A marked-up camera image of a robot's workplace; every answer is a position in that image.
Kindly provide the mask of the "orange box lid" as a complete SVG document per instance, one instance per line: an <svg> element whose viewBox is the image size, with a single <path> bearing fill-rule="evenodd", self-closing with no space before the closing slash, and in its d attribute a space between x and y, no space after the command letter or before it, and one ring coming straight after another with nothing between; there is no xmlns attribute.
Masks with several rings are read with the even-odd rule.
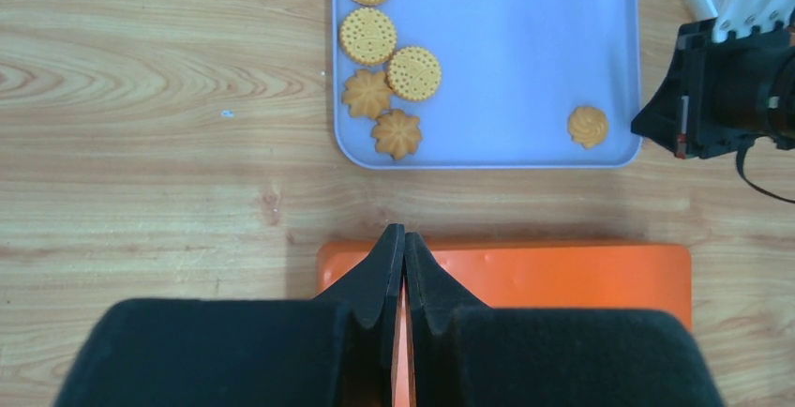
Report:
<svg viewBox="0 0 795 407"><path fill-rule="evenodd" d="M680 246L641 243L427 244L437 263L495 309L654 309L692 335L691 257ZM404 278L395 349L396 405L414 402L411 312Z"/></svg>

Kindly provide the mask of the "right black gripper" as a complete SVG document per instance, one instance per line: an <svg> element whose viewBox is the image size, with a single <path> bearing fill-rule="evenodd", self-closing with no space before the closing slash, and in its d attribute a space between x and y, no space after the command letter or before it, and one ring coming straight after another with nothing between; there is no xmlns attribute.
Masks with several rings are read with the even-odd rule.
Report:
<svg viewBox="0 0 795 407"><path fill-rule="evenodd" d="M676 158L714 158L759 138L794 147L794 0L724 0L680 27L670 70L631 131Z"/></svg>

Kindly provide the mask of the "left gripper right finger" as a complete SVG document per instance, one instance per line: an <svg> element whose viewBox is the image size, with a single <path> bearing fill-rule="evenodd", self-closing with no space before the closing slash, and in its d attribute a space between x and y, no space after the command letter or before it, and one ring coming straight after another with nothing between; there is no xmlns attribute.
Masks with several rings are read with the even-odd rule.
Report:
<svg viewBox="0 0 795 407"><path fill-rule="evenodd" d="M409 233L418 406L720 406L694 337L654 309L495 309Z"/></svg>

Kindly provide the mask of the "lavender cookie tray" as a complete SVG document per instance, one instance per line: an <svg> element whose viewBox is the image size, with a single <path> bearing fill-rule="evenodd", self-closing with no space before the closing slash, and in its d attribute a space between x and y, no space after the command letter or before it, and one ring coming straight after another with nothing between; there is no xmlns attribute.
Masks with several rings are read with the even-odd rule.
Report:
<svg viewBox="0 0 795 407"><path fill-rule="evenodd" d="M371 170L619 168L637 155L630 129L641 103L638 0L387 0L382 11L399 47L420 46L441 62L429 99L394 98L420 118L415 155L375 150L373 122L353 118L340 97L356 64L331 47L334 129L342 153ZM574 143L578 106L602 110L607 138Z"/></svg>

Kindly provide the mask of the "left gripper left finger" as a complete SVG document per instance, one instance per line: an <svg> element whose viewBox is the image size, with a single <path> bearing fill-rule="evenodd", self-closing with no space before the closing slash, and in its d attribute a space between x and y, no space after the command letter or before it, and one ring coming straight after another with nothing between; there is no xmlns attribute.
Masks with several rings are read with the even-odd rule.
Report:
<svg viewBox="0 0 795 407"><path fill-rule="evenodd" d="M58 406L389 406L405 230L309 300L132 298L80 349Z"/></svg>

